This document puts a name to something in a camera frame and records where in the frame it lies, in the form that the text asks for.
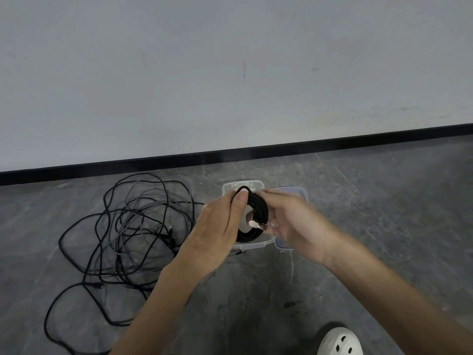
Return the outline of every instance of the forearm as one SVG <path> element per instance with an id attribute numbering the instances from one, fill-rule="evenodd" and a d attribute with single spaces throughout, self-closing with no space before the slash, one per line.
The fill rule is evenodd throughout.
<path id="1" fill-rule="evenodd" d="M 160 354 L 199 280 L 192 269 L 181 263 L 173 261 L 165 267 L 150 297 L 110 355 Z"/>
<path id="2" fill-rule="evenodd" d="M 340 237 L 324 265 L 406 355 L 471 353 L 472 334 L 447 319 L 364 246 L 350 236 Z"/>

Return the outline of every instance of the person's right hand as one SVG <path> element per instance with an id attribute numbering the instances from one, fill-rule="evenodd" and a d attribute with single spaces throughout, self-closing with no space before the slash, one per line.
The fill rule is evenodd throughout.
<path id="1" fill-rule="evenodd" d="M 256 193 L 268 204 L 266 233 L 283 238 L 302 256 L 322 264 L 336 251 L 343 233 L 308 202 L 288 192 L 264 189 Z M 251 219 L 250 212 L 246 220 Z"/>

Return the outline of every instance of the gray wall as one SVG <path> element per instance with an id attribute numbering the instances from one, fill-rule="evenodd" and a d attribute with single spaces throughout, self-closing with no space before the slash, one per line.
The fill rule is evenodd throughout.
<path id="1" fill-rule="evenodd" d="M 0 171 L 473 122 L 473 0 L 0 0 Z"/>

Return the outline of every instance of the person's left hand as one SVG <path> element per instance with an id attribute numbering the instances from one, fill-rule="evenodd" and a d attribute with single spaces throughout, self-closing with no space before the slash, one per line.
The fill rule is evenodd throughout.
<path id="1" fill-rule="evenodd" d="M 202 279 L 227 257 L 237 239 L 248 192 L 228 191 L 203 206 L 197 223 L 171 263 L 183 265 Z"/>

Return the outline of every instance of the hand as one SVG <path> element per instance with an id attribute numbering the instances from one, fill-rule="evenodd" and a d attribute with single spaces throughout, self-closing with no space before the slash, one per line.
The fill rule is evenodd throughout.
<path id="1" fill-rule="evenodd" d="M 197 223 L 171 262 L 184 265 L 201 280 L 227 257 L 237 239 L 248 192 L 228 191 L 203 206 Z"/>
<path id="2" fill-rule="evenodd" d="M 264 189 L 257 192 L 269 209 L 267 233 L 283 238 L 307 259 L 324 262 L 343 233 L 308 202 L 287 192 Z"/>

